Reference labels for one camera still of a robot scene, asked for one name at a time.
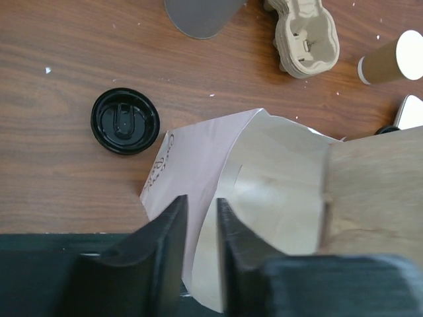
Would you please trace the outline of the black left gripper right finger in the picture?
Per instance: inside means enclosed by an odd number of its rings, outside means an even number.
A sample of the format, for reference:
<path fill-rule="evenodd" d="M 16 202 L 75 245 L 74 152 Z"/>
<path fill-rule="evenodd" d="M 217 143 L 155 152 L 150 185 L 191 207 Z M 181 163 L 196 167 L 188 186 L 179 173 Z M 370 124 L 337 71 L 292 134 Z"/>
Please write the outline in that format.
<path fill-rule="evenodd" d="M 217 199 L 217 239 L 223 311 L 226 316 L 267 316 L 268 260 L 285 254 L 269 245 L 236 216 L 229 202 Z"/>

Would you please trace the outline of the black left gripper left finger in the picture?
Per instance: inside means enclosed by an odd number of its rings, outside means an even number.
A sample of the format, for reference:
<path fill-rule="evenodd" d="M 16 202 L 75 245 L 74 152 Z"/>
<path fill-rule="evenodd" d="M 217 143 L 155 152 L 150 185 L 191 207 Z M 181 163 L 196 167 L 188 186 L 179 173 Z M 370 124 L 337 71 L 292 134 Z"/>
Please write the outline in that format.
<path fill-rule="evenodd" d="M 169 316 L 178 303 L 188 198 L 75 267 L 75 316 Z"/>

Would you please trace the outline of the brown paper coffee cup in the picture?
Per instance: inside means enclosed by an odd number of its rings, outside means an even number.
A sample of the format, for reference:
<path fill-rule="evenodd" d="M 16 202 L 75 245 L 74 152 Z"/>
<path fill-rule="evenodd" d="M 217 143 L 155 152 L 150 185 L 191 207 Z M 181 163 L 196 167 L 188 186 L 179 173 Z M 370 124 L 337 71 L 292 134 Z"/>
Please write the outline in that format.
<path fill-rule="evenodd" d="M 358 77 L 366 85 L 421 79 L 422 35 L 407 30 L 396 40 L 363 56 L 358 62 Z"/>

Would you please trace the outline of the cream paper takeout bag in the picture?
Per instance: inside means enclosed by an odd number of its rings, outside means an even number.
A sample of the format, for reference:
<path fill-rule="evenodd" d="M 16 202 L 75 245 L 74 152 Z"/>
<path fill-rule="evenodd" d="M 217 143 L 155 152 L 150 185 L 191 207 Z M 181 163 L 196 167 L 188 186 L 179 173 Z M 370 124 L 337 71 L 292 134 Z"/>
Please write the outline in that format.
<path fill-rule="evenodd" d="M 188 198 L 182 280 L 223 313 L 217 199 L 285 254 L 267 316 L 422 315 L 422 129 L 342 142 L 255 109 L 166 132 L 140 195 Z"/>

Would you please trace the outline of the black plastic cup lid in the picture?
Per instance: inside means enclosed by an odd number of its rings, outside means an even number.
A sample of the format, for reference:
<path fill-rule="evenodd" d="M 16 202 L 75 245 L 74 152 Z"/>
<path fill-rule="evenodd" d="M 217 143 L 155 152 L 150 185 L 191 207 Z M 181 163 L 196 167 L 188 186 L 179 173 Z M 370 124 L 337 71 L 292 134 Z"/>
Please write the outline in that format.
<path fill-rule="evenodd" d="M 376 132 L 375 135 L 381 135 L 384 133 L 390 133 L 390 132 L 394 132 L 394 131 L 400 131 L 401 129 L 398 128 L 395 125 L 384 125 L 383 127 L 379 128 Z"/>

